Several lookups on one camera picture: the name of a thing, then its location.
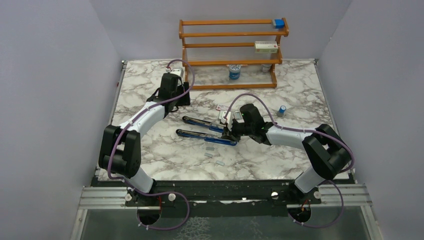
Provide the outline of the blue stapler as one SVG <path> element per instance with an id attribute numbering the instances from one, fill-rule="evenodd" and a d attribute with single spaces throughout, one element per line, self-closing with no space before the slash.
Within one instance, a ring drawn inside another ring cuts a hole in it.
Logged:
<path id="1" fill-rule="evenodd" d="M 224 125 L 221 123 L 213 123 L 210 121 L 197 119 L 189 116 L 183 116 L 182 121 L 189 125 L 195 125 L 202 128 L 206 128 L 210 131 L 216 132 L 221 134 L 221 136 L 218 136 L 216 134 L 208 133 L 208 132 L 198 132 L 198 131 L 191 131 L 191 130 L 184 130 L 184 129 L 177 129 L 175 133 L 180 137 L 185 138 L 194 138 L 194 139 L 201 139 L 205 142 L 209 143 L 215 143 L 215 144 L 221 144 L 221 145 L 227 145 L 227 146 L 236 146 L 237 141 L 228 139 L 227 137 L 223 137 L 224 133 Z"/>

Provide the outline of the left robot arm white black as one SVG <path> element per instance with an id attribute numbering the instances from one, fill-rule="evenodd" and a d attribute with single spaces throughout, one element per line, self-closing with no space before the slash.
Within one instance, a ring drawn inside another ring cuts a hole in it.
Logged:
<path id="1" fill-rule="evenodd" d="M 154 179 L 141 167 L 141 139 L 174 108 L 190 105 L 189 83 L 182 81 L 183 75 L 182 68 L 164 73 L 160 87 L 140 111 L 118 126 L 108 125 L 103 132 L 98 166 L 138 189 L 138 199 L 147 206 L 155 203 L 157 191 L 152 188 Z"/>

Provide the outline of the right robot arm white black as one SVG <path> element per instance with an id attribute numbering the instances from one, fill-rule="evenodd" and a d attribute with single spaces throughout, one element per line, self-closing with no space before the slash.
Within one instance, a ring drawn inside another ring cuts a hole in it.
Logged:
<path id="1" fill-rule="evenodd" d="M 241 137 L 250 137 L 259 144 L 281 145 L 304 150 L 311 166 L 301 173 L 288 190 L 289 199 L 300 204 L 309 192 L 326 180 L 333 180 L 352 160 L 345 143 L 328 124 L 317 128 L 294 129 L 277 127 L 265 121 L 258 108 L 252 103 L 240 108 L 243 121 L 237 121 L 228 114 L 222 137 L 239 142 Z"/>

